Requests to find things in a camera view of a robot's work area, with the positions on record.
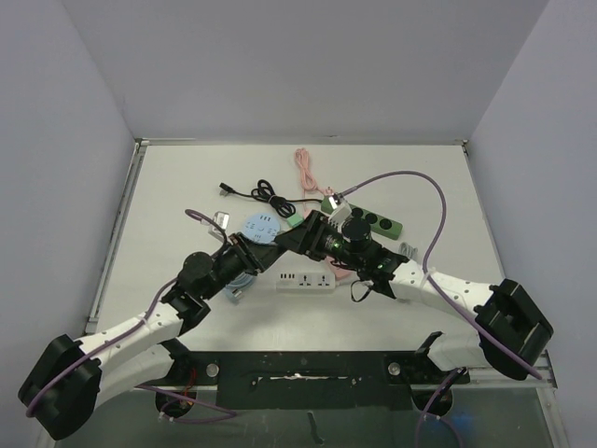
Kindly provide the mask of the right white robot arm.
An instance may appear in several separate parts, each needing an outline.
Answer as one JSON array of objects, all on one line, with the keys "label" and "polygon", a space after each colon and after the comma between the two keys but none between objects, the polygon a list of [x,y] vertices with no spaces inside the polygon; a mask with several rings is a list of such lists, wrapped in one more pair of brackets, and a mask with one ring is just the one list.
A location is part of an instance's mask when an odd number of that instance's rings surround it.
[{"label": "right white robot arm", "polygon": [[313,211],[274,241],[312,260],[333,259],[383,296],[420,303],[469,324],[475,335],[433,343],[415,358],[416,372],[425,381],[460,367],[491,367],[518,381],[541,376],[535,363],[554,330],[520,283],[507,278],[499,284],[475,283],[433,272],[374,241],[369,224],[359,217],[336,228]]}]

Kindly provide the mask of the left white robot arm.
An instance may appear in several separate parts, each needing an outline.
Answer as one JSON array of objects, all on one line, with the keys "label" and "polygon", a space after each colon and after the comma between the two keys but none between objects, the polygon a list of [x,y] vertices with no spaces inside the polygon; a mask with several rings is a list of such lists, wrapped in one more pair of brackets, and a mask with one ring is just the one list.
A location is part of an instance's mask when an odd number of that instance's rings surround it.
[{"label": "left white robot arm", "polygon": [[55,441],[71,436],[90,419],[110,374],[197,327],[210,312],[208,300],[224,286],[242,273],[264,273],[285,252],[239,233],[232,239],[213,255],[187,256],[145,312],[94,335],[74,340],[63,334],[49,342],[18,392],[26,416]]}]

